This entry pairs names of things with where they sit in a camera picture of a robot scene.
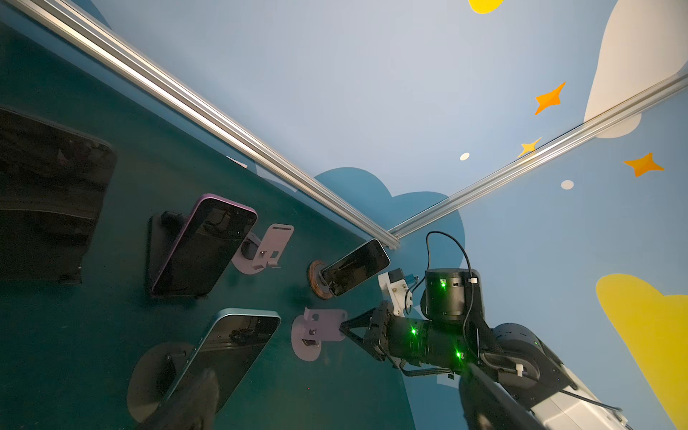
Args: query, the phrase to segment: purple smartphone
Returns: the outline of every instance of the purple smartphone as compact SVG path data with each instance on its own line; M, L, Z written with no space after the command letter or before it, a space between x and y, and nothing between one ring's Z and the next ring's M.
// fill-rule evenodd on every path
M203 194L155 276L151 295L208 294L257 220L248 206Z

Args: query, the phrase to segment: round base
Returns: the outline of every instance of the round base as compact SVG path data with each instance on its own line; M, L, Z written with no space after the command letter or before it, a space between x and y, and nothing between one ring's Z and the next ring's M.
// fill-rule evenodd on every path
M260 243L260 239L258 239L258 236L253 234L253 232L249 232L248 235L252 235L255 238L254 241L257 240L258 243ZM244 275L255 275L258 272L262 272L264 269L264 267L254 269L253 260L249 260L246 257L244 257L244 255L241 253L241 246L239 247L239 249L237 249L237 252L234 253L234 256L232 257L232 264L234 264L234 267L236 267L237 270L243 273Z
M330 289L320 281L320 271L325 268L325 263L320 260L313 261L308 267L308 281L310 289L322 300L332 298Z
M146 351L133 369L127 390L127 408L134 420L144 422L158 408L164 393L158 389L158 376L167 364L168 354L186 352L193 345L186 342L165 342Z
M292 349L294 354L297 355L303 361L315 361L320 356L321 343L320 341L315 342L314 345L306 345L303 343L303 326L305 325L305 319L303 315L299 315L294 319L292 323Z

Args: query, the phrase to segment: yellow star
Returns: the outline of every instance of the yellow star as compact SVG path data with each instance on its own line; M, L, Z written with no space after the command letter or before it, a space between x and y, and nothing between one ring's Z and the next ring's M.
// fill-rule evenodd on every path
M535 100L537 100L537 102L540 104L535 112L535 115L547 109L549 106L558 105L561 103L561 100L559 100L559 93L564 85L566 85L566 82L558 86L557 89L551 93L542 94L541 96L535 98Z
M636 178L651 170L664 170L664 167L656 164L652 160L652 152L647 154L645 157L637 160L624 161L624 163L628 164L636 171Z
M521 152L516 158L521 158L523 155L526 155L529 152L533 152L535 150L535 145L540 141L540 139L534 141L533 143L521 143L521 146L523 147L523 152Z

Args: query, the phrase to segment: light blue smartphone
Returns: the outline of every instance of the light blue smartphone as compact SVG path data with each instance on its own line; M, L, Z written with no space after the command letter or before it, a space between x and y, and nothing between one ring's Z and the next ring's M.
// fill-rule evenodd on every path
M222 409L277 331L280 321L279 315L271 310L227 308L219 311L162 402L210 367L215 371L219 385L217 411Z

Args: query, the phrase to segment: black cable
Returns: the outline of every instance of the black cable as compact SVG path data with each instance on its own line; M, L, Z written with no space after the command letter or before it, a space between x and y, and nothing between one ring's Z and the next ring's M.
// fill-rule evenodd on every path
M441 374L454 374L454 371L452 369L449 369L448 367L432 367L430 369L419 369L419 370L406 370L404 369L404 366L408 363L406 360L401 360L399 364L395 364L394 360L392 360L392 357L389 355L389 352L387 350L382 349L383 353L387 357L387 360L391 363L392 367L395 369L399 369L404 376L412 377L412 376L430 376L430 375L441 375Z
M426 270L430 269L430 242L429 242L429 238L430 238L430 235L433 233L447 236L449 239L453 240L459 246L459 249L461 250L461 252L463 252L464 257L466 257L466 265L469 267L469 274L471 277L473 277L473 270L471 269L471 260L469 260L469 255L466 254L466 250L464 249L464 247L461 246L459 241L456 240L456 238L454 236L452 236L448 233L445 233L443 231L439 231L439 230L432 230L432 231L428 232L428 234L425 235L425 247L428 250L428 266L427 266ZM423 283L424 280L425 280L425 276L423 276L423 278L420 281L418 281L418 283L413 287L413 290L409 289L406 291L406 295L404 296L404 312L406 312L406 300L407 300L409 291L411 293L414 293L416 291L416 288L418 288L420 286L420 284ZM471 288L471 304L469 306L469 312L471 311L471 308L473 307L473 293L472 293L472 291L473 291L473 289Z
M530 380L533 380L533 381L535 381L536 383L542 384L542 385L544 385L544 386L547 387L547 388L552 388L552 389L554 388L554 387L550 387L550 386L547 385L547 384L543 384L541 380L536 379L536 378L533 378L532 376L523 374L523 377L524 377L524 378L528 378L528 379L530 379ZM560 392L560 393L563 393L563 394L566 394L567 396L575 397L575 398L577 398L578 400L582 400L582 401L584 401L584 402L592 403L593 405L596 405L596 406L599 406L599 407L603 407L603 408L605 408L605 409L609 409L610 411L613 411L613 412L623 412L623 409L621 409L620 407L609 406L609 405L606 405L606 404L604 404L604 403L597 402L597 401L595 401L595 400L589 399L589 398L587 398L587 397L579 396L578 394L574 394L574 393L572 393L572 392L570 392L570 391L566 391L566 390L560 389L559 392Z
M468 340L466 339L466 321L469 320L469 314L471 313L471 310L473 309L473 291L474 291L474 288L471 286L471 304L469 305L469 309L468 309L468 311L466 312L466 316L464 317L464 323L463 323L463 325L462 325L462 327L461 327L461 332L462 332L463 335L464 335L464 341L466 342L466 346L469 347L469 349L471 348L471 346L470 346Z
M604 403L596 402L595 400L591 400L589 398L579 396L578 394L574 394L570 391L560 389L559 392L564 393L564 394L571 396L571 397L575 397L575 398L582 400L584 402L592 403L593 405L597 405L597 406L603 407L605 409L609 409L610 411L623 412L623 409L621 409L620 407L605 405Z

